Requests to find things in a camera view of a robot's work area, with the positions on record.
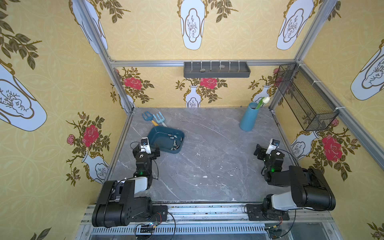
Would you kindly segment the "teal storage box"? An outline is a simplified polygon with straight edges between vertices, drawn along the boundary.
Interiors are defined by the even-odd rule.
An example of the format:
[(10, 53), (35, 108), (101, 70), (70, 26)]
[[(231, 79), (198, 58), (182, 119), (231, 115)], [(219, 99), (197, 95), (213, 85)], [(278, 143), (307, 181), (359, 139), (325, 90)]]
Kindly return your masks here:
[(177, 154), (181, 151), (185, 133), (168, 127), (156, 126), (148, 133), (148, 140), (152, 148), (159, 148), (162, 152)]

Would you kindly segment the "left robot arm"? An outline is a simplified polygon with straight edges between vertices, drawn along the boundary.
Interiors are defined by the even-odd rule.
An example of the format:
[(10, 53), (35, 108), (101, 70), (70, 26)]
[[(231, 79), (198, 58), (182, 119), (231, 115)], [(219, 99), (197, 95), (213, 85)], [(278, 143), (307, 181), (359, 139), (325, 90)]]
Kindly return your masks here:
[(136, 171), (132, 178), (103, 183), (92, 214), (93, 227), (112, 228), (127, 226), (130, 222), (167, 220), (167, 206), (154, 206), (150, 197), (136, 196), (151, 187), (153, 161), (160, 156), (160, 149), (141, 144), (133, 149), (133, 155)]

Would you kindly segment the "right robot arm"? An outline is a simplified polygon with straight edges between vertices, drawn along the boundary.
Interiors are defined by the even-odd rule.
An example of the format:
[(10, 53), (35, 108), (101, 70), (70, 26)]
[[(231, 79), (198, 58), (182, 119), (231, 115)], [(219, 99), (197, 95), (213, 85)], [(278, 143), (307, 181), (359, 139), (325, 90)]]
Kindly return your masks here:
[(289, 187), (282, 194), (269, 194), (261, 204), (247, 204), (245, 213), (250, 221), (288, 221), (291, 210), (332, 211), (336, 198), (320, 170), (289, 166), (283, 170), (285, 154), (271, 143), (268, 148), (259, 144), (254, 155), (264, 163), (262, 176), (266, 183), (275, 187)]

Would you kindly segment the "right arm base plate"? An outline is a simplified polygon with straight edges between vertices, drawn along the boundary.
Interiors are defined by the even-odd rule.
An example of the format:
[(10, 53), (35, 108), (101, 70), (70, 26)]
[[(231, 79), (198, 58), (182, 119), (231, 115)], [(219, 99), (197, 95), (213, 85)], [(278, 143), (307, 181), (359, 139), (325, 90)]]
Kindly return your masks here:
[(245, 205), (245, 212), (250, 221), (289, 221), (288, 212), (276, 210), (272, 207), (265, 207), (263, 204)]

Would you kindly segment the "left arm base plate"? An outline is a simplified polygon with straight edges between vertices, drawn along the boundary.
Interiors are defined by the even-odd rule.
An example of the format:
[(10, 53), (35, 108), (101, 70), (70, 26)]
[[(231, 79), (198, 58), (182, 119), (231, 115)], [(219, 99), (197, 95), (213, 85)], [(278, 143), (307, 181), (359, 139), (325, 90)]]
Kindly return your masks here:
[(150, 212), (150, 222), (166, 222), (168, 218), (168, 206), (155, 205)]

